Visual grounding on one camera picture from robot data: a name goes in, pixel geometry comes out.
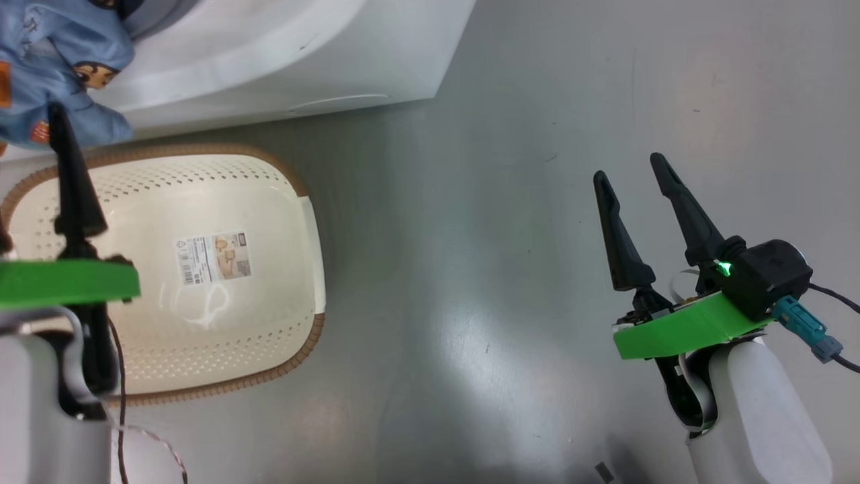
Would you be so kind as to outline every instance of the black cable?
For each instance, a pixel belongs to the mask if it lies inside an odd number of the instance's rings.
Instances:
[[[854,364],[846,360],[845,358],[842,358],[840,355],[833,355],[833,361],[841,364],[842,366],[853,371],[854,373],[860,373],[860,365]]]
[[[117,437],[116,458],[120,464],[120,479],[122,480],[122,484],[128,484],[126,459],[122,449],[122,444],[126,436],[126,431],[123,430],[126,425],[126,362],[122,357],[122,345],[120,344],[120,336],[116,333],[116,326],[114,326],[114,322],[111,320],[108,320],[108,323],[110,323],[111,336],[114,337],[114,344],[116,344],[116,355],[120,360],[120,430]]]
[[[818,286],[818,285],[812,284],[812,283],[809,284],[809,288],[814,290],[814,291],[818,291],[822,294],[829,295],[833,299],[837,299],[840,302],[842,302],[843,304],[845,304],[847,307],[850,307],[851,309],[853,309],[855,313],[860,313],[860,304],[857,304],[856,302],[848,299],[847,297],[841,295],[840,293],[838,293],[834,290],[831,290],[828,288],[822,288],[821,286]]]

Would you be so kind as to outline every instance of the metal table surface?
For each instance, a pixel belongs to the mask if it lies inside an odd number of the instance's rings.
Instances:
[[[243,142],[299,173],[328,317],[284,378],[129,422],[191,482],[596,484],[598,462],[694,482],[657,369],[612,345],[631,294],[611,291],[591,176],[610,175],[661,290],[684,243],[652,151],[724,235],[791,240],[850,294],[858,20],[850,0],[481,0],[436,99],[167,140]],[[860,359],[857,316],[804,301]],[[766,341],[836,482],[857,481],[857,379],[781,328]],[[163,448],[127,442],[131,482],[179,482]]]

